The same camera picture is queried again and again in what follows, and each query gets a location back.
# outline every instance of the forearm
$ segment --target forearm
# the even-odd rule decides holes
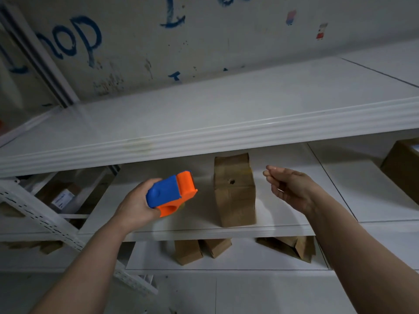
[[[32,310],[38,313],[102,313],[125,231],[111,219]]]
[[[418,311],[419,275],[330,195],[313,194],[307,219],[358,313]]]

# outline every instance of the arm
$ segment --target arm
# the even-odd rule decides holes
[[[375,240],[306,174],[266,168],[272,192],[307,217],[359,314],[419,313],[416,271]]]
[[[63,277],[42,297],[31,314],[102,313],[118,250],[127,234],[159,218],[145,195],[160,179],[149,179],[128,193],[115,215],[90,239]]]

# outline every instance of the package label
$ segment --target package label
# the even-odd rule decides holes
[[[74,197],[74,194],[65,189],[51,202],[54,206],[59,209],[63,209]]]

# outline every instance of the orange plastic part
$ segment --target orange plastic part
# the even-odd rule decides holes
[[[164,205],[157,206],[161,211],[160,217],[165,217],[173,214],[179,209],[179,207],[195,196],[198,191],[195,188],[194,180],[192,179],[192,174],[189,171],[185,171],[176,175],[176,181],[178,182],[179,193],[181,197],[176,200],[172,200]]]

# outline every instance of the blue plastic part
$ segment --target blue plastic part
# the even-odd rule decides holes
[[[147,192],[145,199],[151,208],[166,204],[172,200],[180,199],[178,181],[176,175],[155,183]]]

